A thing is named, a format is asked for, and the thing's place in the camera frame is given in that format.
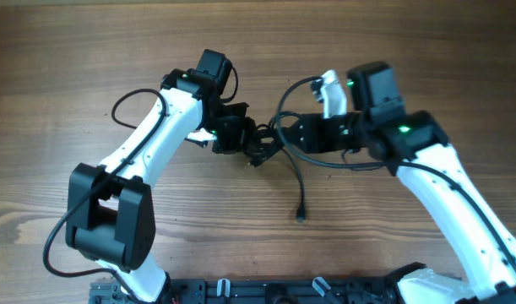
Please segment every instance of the wood grain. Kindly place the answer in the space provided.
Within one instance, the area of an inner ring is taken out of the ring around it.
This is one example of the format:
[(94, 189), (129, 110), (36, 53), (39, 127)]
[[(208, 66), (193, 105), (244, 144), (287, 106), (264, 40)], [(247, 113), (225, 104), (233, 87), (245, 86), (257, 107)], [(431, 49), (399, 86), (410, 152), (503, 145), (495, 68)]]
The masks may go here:
[[(516, 236), (515, 2), (0, 8), (0, 303), (85, 301), (95, 278), (60, 279), (41, 264), (66, 208), (69, 173), (79, 162), (98, 163), (129, 135), (108, 115), (118, 97), (194, 67), (204, 48), (234, 62), (236, 100), (257, 122), (269, 120), (298, 79), (390, 62), (409, 110), (426, 109), (441, 123)], [(153, 102), (135, 97), (121, 118), (137, 123)], [(288, 103), (319, 110), (305, 90)], [(364, 152), (352, 161), (361, 160)], [(299, 190), (283, 155), (252, 168), (243, 155), (184, 143), (154, 191), (160, 265), (174, 278), (311, 278), (385, 274), (421, 261), (464, 275), (428, 213), (386, 171), (301, 170), (303, 225), (293, 220)], [(52, 252), (58, 268), (94, 266), (62, 237)]]

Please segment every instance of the white plastic part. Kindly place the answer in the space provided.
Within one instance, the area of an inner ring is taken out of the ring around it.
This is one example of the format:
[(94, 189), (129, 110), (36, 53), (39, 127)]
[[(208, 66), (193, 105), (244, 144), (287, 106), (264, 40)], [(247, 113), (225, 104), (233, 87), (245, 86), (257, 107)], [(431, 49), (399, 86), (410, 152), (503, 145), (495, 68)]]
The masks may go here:
[[(416, 153), (414, 163), (430, 166), (459, 183), (492, 223), (508, 250), (516, 257), (516, 239), (492, 212), (459, 162), (456, 150), (435, 144)], [(506, 266), (497, 243), (470, 204), (440, 177), (421, 169), (401, 166), (397, 176), (426, 207), (459, 257), (470, 286), (480, 300), (495, 295), (495, 285), (516, 285), (516, 274)]]
[[(133, 163), (117, 174), (126, 179), (140, 176), (151, 188), (155, 186), (175, 150), (199, 126), (203, 115), (202, 101), (194, 99), (192, 94), (178, 89), (162, 90), (160, 93), (166, 98), (169, 116), (164, 118), (160, 128), (133, 158)], [(106, 166), (106, 172), (119, 166), (121, 160), (149, 133), (158, 120), (161, 107), (158, 99), (124, 144), (100, 163)]]
[[(225, 284), (224, 294), (222, 295), (222, 284)], [(216, 296), (221, 297), (230, 297), (231, 293), (231, 281), (228, 279), (220, 279), (218, 280), (218, 284), (216, 285)]]
[(149, 253), (143, 264), (138, 269), (125, 273), (118, 266), (106, 261), (96, 261), (101, 267), (116, 270), (121, 279), (128, 285), (133, 293), (141, 301), (154, 302), (162, 292), (166, 282), (166, 272), (155, 261), (152, 253)]
[(187, 136), (188, 139), (195, 140), (195, 141), (210, 141), (210, 140), (216, 140), (216, 135), (211, 134), (207, 132), (204, 128), (201, 128), (199, 131), (192, 132)]
[(434, 274), (432, 269), (419, 269), (407, 274), (398, 287), (406, 304), (454, 304), (475, 296), (466, 282)]
[(323, 118), (334, 115), (344, 115), (348, 112), (348, 99), (342, 89), (342, 84), (334, 70), (322, 75), (323, 84), (319, 89), (318, 101), (323, 101)]
[(314, 278), (314, 280), (312, 280), (312, 287), (318, 292), (320, 296), (325, 296), (327, 291), (331, 290), (331, 286), (322, 277)]

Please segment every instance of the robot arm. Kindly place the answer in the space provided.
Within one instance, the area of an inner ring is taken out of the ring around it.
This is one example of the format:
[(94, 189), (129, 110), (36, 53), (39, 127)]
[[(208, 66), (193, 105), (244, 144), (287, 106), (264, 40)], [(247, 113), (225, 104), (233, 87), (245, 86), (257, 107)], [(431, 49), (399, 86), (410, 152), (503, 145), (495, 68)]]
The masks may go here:
[[(67, 244), (102, 267), (115, 269), (140, 301), (160, 301), (162, 295), (170, 292), (169, 276), (149, 253), (155, 236), (151, 189), (177, 147), (198, 129), (204, 135), (201, 138), (215, 141), (215, 153), (230, 154), (253, 144), (256, 125), (245, 117), (247, 105), (220, 102), (230, 71), (231, 63), (224, 55), (206, 50), (197, 69), (174, 70), (166, 75), (160, 93), (168, 109), (160, 128), (105, 191), (91, 198), (68, 220)], [(465, 197), (439, 176), (406, 165), (428, 166), (460, 184), (505, 242), (516, 263), (516, 240), (465, 174), (447, 135), (425, 112), (406, 115), (392, 69), (383, 62), (375, 62), (349, 71), (348, 85), (358, 111), (352, 113), (347, 113), (347, 99), (336, 74), (331, 72), (311, 85), (318, 101), (324, 103), (324, 113), (303, 114), (292, 126), (282, 128), (286, 147), (292, 149), (290, 146), (295, 145), (306, 153), (368, 148), (374, 159), (383, 161), (391, 174), (422, 201), (468, 276), (466, 284), (418, 266), (395, 274), (391, 286), (397, 296), (406, 303), (431, 298), (432, 303), (454, 303), (500, 296), (504, 285), (509, 290), (516, 288), (516, 273), (509, 258)], [(68, 208), (138, 146), (158, 120), (160, 108), (158, 100), (130, 138), (99, 166), (80, 164), (74, 170)], [(98, 203), (98, 199), (111, 196), (119, 197), (117, 212)], [(334, 302), (334, 296), (322, 287), (314, 288)]]

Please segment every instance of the black cable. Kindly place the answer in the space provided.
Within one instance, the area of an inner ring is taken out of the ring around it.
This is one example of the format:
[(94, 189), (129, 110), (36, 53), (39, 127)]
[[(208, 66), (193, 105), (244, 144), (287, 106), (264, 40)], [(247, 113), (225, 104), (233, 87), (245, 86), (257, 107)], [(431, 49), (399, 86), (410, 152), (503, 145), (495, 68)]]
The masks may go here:
[[(66, 214), (64, 214), (62, 216), (62, 218), (57, 222), (55, 227), (53, 227), (52, 232), (49, 234), (49, 237), (47, 237), (46, 245), (44, 246), (43, 262), (44, 262), (44, 266), (46, 267), (47, 271), (49, 271), (50, 273), (52, 273), (56, 276), (60, 276), (63, 278), (75, 278), (75, 277), (89, 275), (89, 274), (109, 273), (109, 274), (115, 276), (116, 279), (119, 280), (121, 285), (123, 285), (123, 287), (125, 287), (125, 285), (126, 285), (126, 283), (124, 283), (122, 280), (120, 280), (120, 277), (118, 276), (117, 271), (115, 271), (113, 269), (91, 269), (91, 270), (79, 271), (79, 272), (74, 272), (74, 273), (65, 273), (65, 272), (59, 271), (59, 270), (53, 268), (53, 266), (49, 262), (49, 252), (51, 250), (52, 243), (55, 240), (55, 236), (61, 230), (64, 223), (66, 223), (68, 221), (68, 219), (78, 210), (78, 208), (82, 204), (84, 204), (88, 199), (90, 199), (90, 198), (94, 197), (96, 194), (98, 194), (98, 192), (100, 192), (101, 189), (135, 157), (135, 155), (147, 144), (147, 142), (152, 138), (152, 136), (155, 134), (155, 132), (158, 130), (158, 128), (162, 124), (162, 121), (164, 120), (164, 117), (166, 116), (166, 109), (167, 109), (166, 99), (164, 98), (164, 96), (162, 96), (162, 94), (160, 94), (160, 92), (158, 92), (157, 90), (152, 90), (152, 89), (140, 89), (140, 90), (135, 90), (135, 91), (132, 91), (132, 92), (126, 94), (125, 96), (123, 96), (120, 100), (118, 100), (115, 103), (116, 106), (114, 106), (113, 111), (111, 112), (111, 116), (112, 117), (114, 116), (114, 112), (117, 109), (118, 105), (120, 105), (128, 97), (139, 94), (139, 93), (152, 93), (152, 94), (155, 94), (156, 96), (158, 96), (158, 98), (160, 99), (160, 103), (162, 104), (162, 108), (160, 110), (160, 117), (156, 121), (156, 124), (150, 129), (149, 133), (144, 137), (144, 139), (136, 146), (136, 148), (134, 150), (132, 150), (132, 152), (130, 152), (130, 154), (125, 159), (123, 159), (121, 161), (121, 164), (119, 166), (117, 166), (117, 168), (115, 168), (111, 173), (109, 173), (106, 178), (104, 178), (102, 181), (98, 182), (92, 189), (90, 189), (79, 200), (79, 202), (77, 204), (75, 204), (72, 208), (70, 208), (70, 210), (68, 210), (66, 212)], [(130, 292), (130, 294), (132, 295), (133, 292), (127, 287), (128, 286), (126, 285), (125, 289), (128, 292)]]
[[(341, 154), (340, 157), (342, 158), (342, 161), (344, 161), (345, 164), (348, 164), (348, 160), (346, 160), (345, 155), (346, 153), (350, 152), (349, 149), (345, 149)], [(384, 163), (382, 163), (380, 166), (370, 167), (370, 168), (351, 168), (352, 171), (374, 171), (377, 169), (382, 169), (385, 166)]]
[(233, 90), (233, 94), (231, 94), (228, 98), (221, 98), (221, 103), (228, 103), (232, 101), (235, 98), (235, 95), (237, 94), (237, 89), (239, 88), (239, 75), (237, 75), (237, 70), (235, 70), (235, 67), (231, 66), (231, 71), (233, 71), (233, 74), (235, 75), (235, 89)]
[[(299, 118), (301, 115), (297, 114), (293, 111), (283, 111), (280, 113), (281, 117), (297, 117)], [(306, 219), (306, 210), (305, 210), (305, 186), (302, 180), (301, 169), (297, 165), (295, 159), (291, 157), (291, 155), (283, 149), (284, 144), (279, 141), (278, 132), (274, 129), (274, 125), (276, 124), (276, 117), (271, 117), (268, 124), (260, 124), (256, 126), (256, 131), (254, 132), (252, 138), (250, 139), (250, 144), (243, 150), (243, 153), (250, 157), (250, 165), (260, 166), (266, 160), (273, 157), (278, 153), (278, 151), (282, 151), (286, 154), (288, 159), (290, 160), (293, 168), (295, 170), (297, 180), (299, 181), (299, 188), (301, 192), (301, 200), (299, 201), (299, 207), (296, 211), (296, 219), (298, 221), (303, 221)], [(271, 138), (272, 141), (270, 143), (263, 143), (263, 139)]]
[(297, 151), (287, 141), (287, 139), (284, 136), (284, 133), (282, 132), (282, 126), (280, 124), (280, 119), (281, 119), (280, 113), (282, 112), (282, 106), (284, 105), (285, 100), (287, 99), (287, 97), (290, 95), (290, 93), (293, 90), (295, 90), (297, 87), (299, 87), (302, 84), (305, 84), (305, 83), (308, 83), (308, 82), (311, 82), (314, 80), (318, 80), (318, 79), (321, 79), (321, 77), (312, 76), (312, 77), (308, 77), (303, 80), (297, 81), (284, 93), (284, 95), (280, 99), (280, 103), (278, 104), (278, 109), (276, 110), (276, 123), (278, 123), (277, 130), (278, 130), (278, 135), (280, 137), (280, 140), (282, 140), (282, 143), (284, 143), (285, 147), (298, 158), (308, 161), (309, 163), (312, 163), (317, 166), (324, 166), (324, 167), (336, 168), (336, 169), (361, 169), (361, 168), (373, 168), (376, 166), (383, 166), (383, 162), (368, 162), (368, 163), (361, 163), (361, 164), (336, 164), (336, 163), (324, 162), (321, 160), (315, 160), (315, 159), (308, 157), (308, 156), (304, 155), (303, 153)]
[(122, 102), (124, 101), (124, 99), (120, 99), (120, 100), (117, 100), (117, 102), (115, 103), (115, 105), (113, 105), (112, 109), (111, 109), (111, 119), (113, 120), (113, 122), (117, 123), (117, 124), (120, 124), (121, 126), (123, 127), (126, 127), (126, 128), (131, 128), (131, 129), (137, 129), (138, 127), (136, 126), (133, 126), (131, 124), (128, 124), (128, 123), (125, 123), (125, 122), (121, 122), (120, 120), (118, 120), (116, 117), (115, 117), (115, 112), (117, 111), (117, 108), (122, 104)]
[(399, 166), (405, 166), (410, 168), (416, 168), (423, 171), (427, 171), (429, 173), (432, 173), (435, 176), (438, 176), (442, 178), (445, 182), (449, 183), (449, 186), (452, 190), (456, 190), (462, 195), (462, 197), (470, 204), (471, 208), (479, 215), (481, 220), (483, 221), (483, 224), (485, 224), (488, 231), (491, 233), (492, 237), (494, 237), (494, 240), (497, 243), (498, 248), (503, 252), (503, 255), (505, 256), (506, 260), (508, 261), (508, 264), (511, 265), (513, 268), (514, 273), (516, 274), (516, 258), (513, 256), (513, 254), (509, 251), (508, 247), (505, 245), (505, 242), (502, 240), (500, 235), (497, 233), (496, 228), (492, 225), (491, 221), (486, 217), (485, 213), (479, 205), (475, 202), (475, 200), (457, 183), (455, 182), (451, 177), (447, 176), (446, 174), (431, 168), (429, 166), (424, 166), (421, 164), (415, 164), (410, 162), (401, 162)]
[(302, 222), (307, 217), (307, 211), (305, 209), (305, 184), (302, 180), (301, 169), (299, 169), (299, 165), (295, 162), (293, 157), (291, 157), (291, 155), (288, 153), (288, 151), (286, 151), (284, 148), (280, 149), (280, 151), (284, 152), (284, 154), (290, 160), (291, 164), (293, 165), (293, 169), (295, 170), (295, 173), (297, 175), (297, 180), (299, 181), (301, 202), (299, 203), (299, 207), (297, 207), (296, 219), (297, 219), (297, 221)]

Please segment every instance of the green led light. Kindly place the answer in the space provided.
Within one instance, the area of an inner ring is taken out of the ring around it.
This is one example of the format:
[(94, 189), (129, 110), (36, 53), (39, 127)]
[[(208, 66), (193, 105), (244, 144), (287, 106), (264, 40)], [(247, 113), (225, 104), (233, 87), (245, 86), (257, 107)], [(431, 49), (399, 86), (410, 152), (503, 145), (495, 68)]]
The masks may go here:
[(399, 127), (399, 131), (402, 132), (402, 133), (409, 132), (410, 130), (411, 130), (411, 128), (408, 127), (408, 126), (400, 126)]

